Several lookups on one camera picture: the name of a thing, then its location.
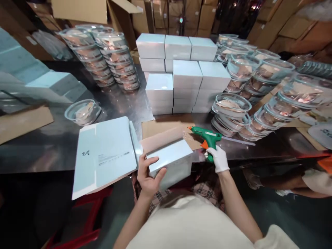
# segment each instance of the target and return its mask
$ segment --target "green glue gun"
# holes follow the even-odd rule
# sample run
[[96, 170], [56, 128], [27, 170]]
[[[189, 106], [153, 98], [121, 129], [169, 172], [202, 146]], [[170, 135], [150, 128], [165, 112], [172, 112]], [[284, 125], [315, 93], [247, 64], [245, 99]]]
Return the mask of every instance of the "green glue gun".
[[[201, 137], [204, 138], [204, 142], [201, 144], [201, 146], [204, 149], [207, 148], [213, 148], [216, 149], [215, 147], [215, 143], [218, 141], [221, 141], [221, 137], [222, 135], [220, 133], [216, 133], [207, 129], [203, 129], [200, 127], [196, 127], [196, 126], [190, 126], [188, 127], [194, 134], [197, 134]], [[210, 163], [213, 163], [213, 156], [209, 153], [208, 157], [207, 157], [208, 161]]]

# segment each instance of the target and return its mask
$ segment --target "gloved hand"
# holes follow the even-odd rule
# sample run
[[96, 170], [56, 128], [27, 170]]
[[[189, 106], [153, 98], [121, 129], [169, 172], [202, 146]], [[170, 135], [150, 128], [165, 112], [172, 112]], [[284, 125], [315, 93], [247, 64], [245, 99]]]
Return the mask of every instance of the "gloved hand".
[[226, 152], [221, 149], [218, 145], [216, 149], [208, 148], [207, 151], [213, 156], [213, 161], [215, 165], [215, 172], [223, 172], [229, 170], [228, 163], [227, 163], [227, 156]]

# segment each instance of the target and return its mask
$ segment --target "red stool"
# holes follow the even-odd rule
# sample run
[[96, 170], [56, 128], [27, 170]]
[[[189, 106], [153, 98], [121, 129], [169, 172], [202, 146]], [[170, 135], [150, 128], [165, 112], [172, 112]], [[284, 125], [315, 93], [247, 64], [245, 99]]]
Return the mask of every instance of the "red stool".
[[73, 208], [85, 205], [88, 203], [93, 203], [93, 206], [89, 212], [87, 221], [84, 225], [83, 234], [71, 241], [68, 241], [66, 243], [60, 244], [57, 246], [57, 244], [54, 244], [54, 238], [55, 235], [49, 240], [46, 249], [77, 249], [81, 246], [88, 244], [91, 241], [94, 241], [98, 238], [100, 228], [93, 230], [95, 220], [98, 214], [98, 211], [101, 207], [101, 204], [103, 202], [103, 199], [105, 197], [108, 197], [111, 195], [113, 191], [113, 187], [109, 186], [107, 188], [102, 189], [101, 191], [98, 191], [93, 194], [84, 195], [81, 198], [79, 198]]

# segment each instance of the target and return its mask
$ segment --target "plaid skirt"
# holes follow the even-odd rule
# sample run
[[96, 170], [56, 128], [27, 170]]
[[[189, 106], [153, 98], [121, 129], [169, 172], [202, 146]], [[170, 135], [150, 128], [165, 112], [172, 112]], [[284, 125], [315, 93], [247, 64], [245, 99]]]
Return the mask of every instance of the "plaid skirt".
[[[133, 173], [131, 181], [134, 190], [134, 201], [136, 204], [139, 194], [142, 190], [137, 180], [137, 172]], [[185, 178], [167, 190], [158, 191], [153, 196], [153, 199], [150, 203], [149, 215], [167, 195], [177, 190], [187, 190], [194, 194], [200, 195], [209, 200], [216, 208], [224, 211], [224, 202], [218, 175], [215, 173], [214, 167], [211, 167], [208, 170], [192, 173], [189, 177]]]

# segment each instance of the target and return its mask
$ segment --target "stainless steel table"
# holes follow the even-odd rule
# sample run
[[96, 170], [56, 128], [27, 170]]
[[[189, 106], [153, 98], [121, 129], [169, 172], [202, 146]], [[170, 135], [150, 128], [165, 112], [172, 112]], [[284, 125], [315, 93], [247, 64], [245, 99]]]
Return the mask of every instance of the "stainless steel table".
[[[96, 122], [127, 116], [134, 124], [138, 139], [142, 139], [141, 123], [153, 120], [154, 117], [145, 93], [145, 77], [139, 65], [137, 71], [140, 89], [123, 93], [116, 85], [109, 91], [101, 91], [79, 62], [46, 64], [55, 71], [72, 73], [91, 90], [102, 107], [102, 113]], [[81, 127], [65, 119], [64, 111], [68, 106], [50, 104], [54, 123], [0, 145], [0, 174], [73, 170]], [[16, 100], [0, 101], [0, 109], [8, 113], [24, 107], [26, 106]], [[214, 130], [211, 126], [212, 113], [193, 113], [192, 117], [196, 126]], [[257, 141], [256, 146], [227, 140], [222, 140], [220, 145], [229, 160], [276, 158], [287, 161], [326, 155], [317, 151], [295, 128], [279, 129]], [[202, 152], [202, 149], [194, 152], [194, 162], [205, 160]]]

